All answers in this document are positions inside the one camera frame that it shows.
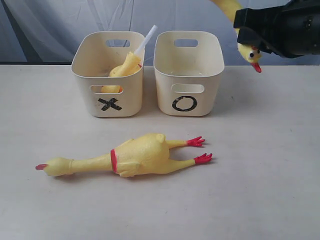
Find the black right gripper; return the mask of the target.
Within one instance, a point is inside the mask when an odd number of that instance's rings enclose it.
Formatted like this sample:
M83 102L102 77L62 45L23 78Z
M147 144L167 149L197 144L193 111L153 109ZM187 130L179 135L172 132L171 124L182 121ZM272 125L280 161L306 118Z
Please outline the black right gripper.
M284 7L237 10L233 21L233 28L239 30L237 42L280 57L299 57L299 54L286 49L285 40L279 32L284 11Z

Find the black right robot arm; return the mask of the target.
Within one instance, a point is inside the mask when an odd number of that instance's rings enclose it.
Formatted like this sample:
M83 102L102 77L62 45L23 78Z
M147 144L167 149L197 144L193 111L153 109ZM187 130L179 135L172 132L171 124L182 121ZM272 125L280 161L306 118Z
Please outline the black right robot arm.
M291 0L285 5L237 10L237 42L268 54L294 59L320 53L320 2Z

